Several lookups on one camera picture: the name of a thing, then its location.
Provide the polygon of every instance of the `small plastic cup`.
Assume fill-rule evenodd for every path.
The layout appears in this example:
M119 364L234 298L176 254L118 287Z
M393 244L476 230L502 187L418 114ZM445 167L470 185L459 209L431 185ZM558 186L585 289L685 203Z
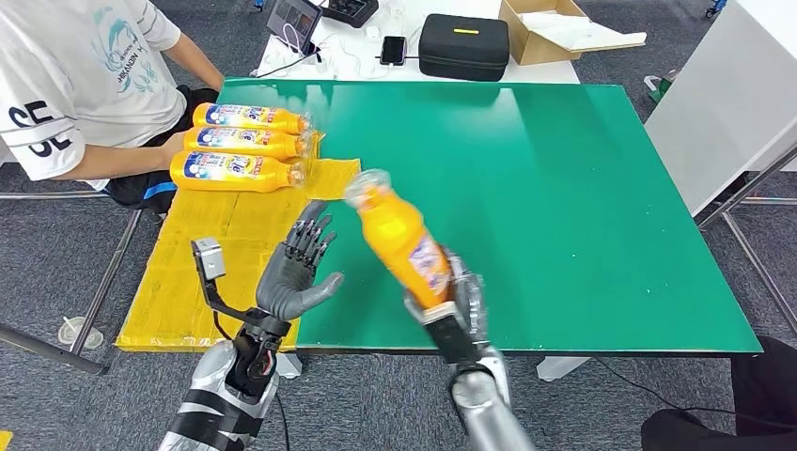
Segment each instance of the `small plastic cup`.
M84 317L74 317L72 319L64 317L64 323L61 325L61 328L58 329L58 341L64 345L71 345L74 343L75 338L77 338L85 322L86 318ZM92 327L91 331L88 332L84 347L89 350L95 350L101 344L102 333Z

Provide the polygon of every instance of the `white paper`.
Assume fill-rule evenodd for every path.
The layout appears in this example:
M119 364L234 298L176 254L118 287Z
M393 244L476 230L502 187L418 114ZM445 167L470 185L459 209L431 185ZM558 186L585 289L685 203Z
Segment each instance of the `white paper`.
M622 34L584 16L566 16L554 11L520 14L525 26L571 52L605 47L633 47L645 43L647 33Z

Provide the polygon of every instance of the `yellow bottle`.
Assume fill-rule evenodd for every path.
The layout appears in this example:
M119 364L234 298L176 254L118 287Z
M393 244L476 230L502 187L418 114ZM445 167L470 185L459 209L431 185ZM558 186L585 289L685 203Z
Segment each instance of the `yellow bottle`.
M270 193L305 181L301 163L231 153L184 150L172 159L172 180L180 188L197 191L257 191Z
M380 169L361 172L344 196L363 221L368 245L418 303L428 309L445 302L448 261L421 213L390 188L390 176Z
M284 108L201 103L194 110L195 126L269 129L289 134L310 130L310 119Z
M258 155L285 161L310 154L311 135L293 136L273 130L252 130L230 127L193 127L183 138L187 150L220 151L241 155Z

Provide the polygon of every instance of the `bottle label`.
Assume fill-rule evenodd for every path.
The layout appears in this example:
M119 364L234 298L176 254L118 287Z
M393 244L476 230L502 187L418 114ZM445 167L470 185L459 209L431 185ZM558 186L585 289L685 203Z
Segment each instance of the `bottle label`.
M205 148L252 147L269 144L271 136L270 132L263 130L205 127L196 136L196 143Z
M450 275L443 252L429 235L424 235L418 246L410 254L410 263L431 288L434 294L439 295L448 286Z
M211 125L227 125L235 127L245 124L270 124L276 115L276 108L241 105L212 105L205 114L205 120Z
M189 179L256 179L263 157L225 153L191 152L185 159L183 175Z

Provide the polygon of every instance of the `robotic arm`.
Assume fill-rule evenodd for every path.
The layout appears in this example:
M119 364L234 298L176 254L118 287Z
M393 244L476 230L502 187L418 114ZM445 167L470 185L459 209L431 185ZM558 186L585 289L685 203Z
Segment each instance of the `robotic arm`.
M288 334L288 321L330 298L343 282L343 274L334 272L313 286L319 262L336 236L321 237L331 221L329 215L319 219L325 208L324 202L305 208L260 277L257 307L245 312L226 305L216 288L215 280L225 275L219 243L192 241L205 301L214 315L240 319L243 326L202 356L159 450L243 451L258 436L276 396L276 351Z
M257 306L239 311L219 295L225 275L219 243L192 242L205 301L214 315L243 321L238 333L205 352L160 451L243 451L258 436L276 397L276 351L291 319L329 299L343 282L334 272L313 286L316 269L336 233L321 237L331 221L315 201L305 208L285 241L274 249L256 291ZM476 451L534 451L509 409L504 357L487 339L481 280L447 250L451 300L423 310L406 293L404 304L451 364L449 393Z
M509 408L504 356L487 339L481 278L468 271L459 256L444 251L453 272L453 299L423 310L406 291L404 305L451 365L451 399L473 448L534 451Z

